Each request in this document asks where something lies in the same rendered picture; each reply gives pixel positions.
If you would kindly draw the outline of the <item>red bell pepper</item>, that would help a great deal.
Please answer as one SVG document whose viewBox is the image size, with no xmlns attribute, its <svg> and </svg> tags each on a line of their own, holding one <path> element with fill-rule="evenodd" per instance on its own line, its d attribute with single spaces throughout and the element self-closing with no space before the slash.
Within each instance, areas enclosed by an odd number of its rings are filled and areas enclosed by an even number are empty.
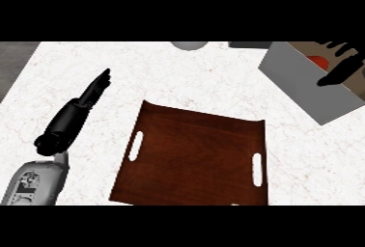
<svg viewBox="0 0 365 247">
<path fill-rule="evenodd" d="M 322 56 L 308 56 L 308 59 L 324 69 L 330 67 L 330 62 Z"/>
</svg>

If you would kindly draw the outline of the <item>dark grey flat object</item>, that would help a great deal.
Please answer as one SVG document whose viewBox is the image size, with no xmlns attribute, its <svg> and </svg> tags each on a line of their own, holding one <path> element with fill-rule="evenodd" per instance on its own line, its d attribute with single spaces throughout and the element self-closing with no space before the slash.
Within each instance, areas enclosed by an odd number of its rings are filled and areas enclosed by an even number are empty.
<svg viewBox="0 0 365 247">
<path fill-rule="evenodd" d="M 257 48 L 269 49 L 272 41 L 229 41 L 228 46 L 231 48 Z"/>
</svg>

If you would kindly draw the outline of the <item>grey cardboard box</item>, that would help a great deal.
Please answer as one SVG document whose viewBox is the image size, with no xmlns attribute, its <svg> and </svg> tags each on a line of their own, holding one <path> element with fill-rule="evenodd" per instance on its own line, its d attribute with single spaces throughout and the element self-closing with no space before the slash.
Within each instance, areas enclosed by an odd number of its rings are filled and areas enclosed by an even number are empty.
<svg viewBox="0 0 365 247">
<path fill-rule="evenodd" d="M 259 66 L 260 71 L 278 88 L 299 104 L 319 124 L 327 124 L 344 114 L 365 106 L 365 62 L 361 69 L 340 85 L 319 87 L 318 80 L 356 50 L 340 57 L 336 51 L 315 41 L 275 41 Z M 324 70 L 308 56 L 322 56 L 330 67 Z"/>
</svg>

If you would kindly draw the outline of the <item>grey round object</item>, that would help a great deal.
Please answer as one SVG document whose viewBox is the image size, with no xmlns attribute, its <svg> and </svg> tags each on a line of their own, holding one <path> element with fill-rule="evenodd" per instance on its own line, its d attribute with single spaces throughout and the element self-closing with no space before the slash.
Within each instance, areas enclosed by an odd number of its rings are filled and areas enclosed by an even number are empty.
<svg viewBox="0 0 365 247">
<path fill-rule="evenodd" d="M 173 46 L 185 51 L 198 50 L 206 45 L 206 41 L 173 41 Z"/>
</svg>

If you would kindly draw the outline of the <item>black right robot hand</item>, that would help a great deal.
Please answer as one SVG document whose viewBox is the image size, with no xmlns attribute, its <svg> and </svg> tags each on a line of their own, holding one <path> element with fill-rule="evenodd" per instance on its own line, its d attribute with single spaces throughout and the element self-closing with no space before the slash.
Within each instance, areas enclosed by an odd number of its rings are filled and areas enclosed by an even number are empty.
<svg viewBox="0 0 365 247">
<path fill-rule="evenodd" d="M 330 73 L 318 80 L 316 85 L 319 87 L 330 85 L 340 85 L 356 73 L 364 66 L 365 62 L 365 40 L 364 41 L 321 41 L 319 44 L 325 44 L 327 48 L 336 48 L 339 45 L 342 48 L 336 51 L 336 56 L 340 57 L 350 49 L 356 50 L 356 54 L 350 55 Z"/>
</svg>

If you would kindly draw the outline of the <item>dark brown wooden tray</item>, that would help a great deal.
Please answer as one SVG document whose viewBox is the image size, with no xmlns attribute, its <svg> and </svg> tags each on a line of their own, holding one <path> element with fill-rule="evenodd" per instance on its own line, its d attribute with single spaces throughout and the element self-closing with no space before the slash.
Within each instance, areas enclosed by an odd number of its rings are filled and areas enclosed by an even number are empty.
<svg viewBox="0 0 365 247">
<path fill-rule="evenodd" d="M 244 121 L 145 102 L 132 132 L 135 159 L 121 162 L 110 200 L 132 205 L 268 204 L 253 182 L 253 156 L 265 155 L 265 121 Z"/>
</svg>

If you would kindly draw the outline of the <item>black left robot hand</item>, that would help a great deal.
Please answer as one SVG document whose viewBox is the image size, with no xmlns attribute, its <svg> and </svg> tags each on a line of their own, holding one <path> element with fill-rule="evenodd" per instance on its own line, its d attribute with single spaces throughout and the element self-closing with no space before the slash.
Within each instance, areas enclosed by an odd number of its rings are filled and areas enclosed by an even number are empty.
<svg viewBox="0 0 365 247">
<path fill-rule="evenodd" d="M 45 133 L 37 137 L 34 146 L 40 155 L 50 156 L 68 150 L 110 84 L 110 69 L 107 69 L 90 83 L 81 96 L 65 104 Z"/>
</svg>

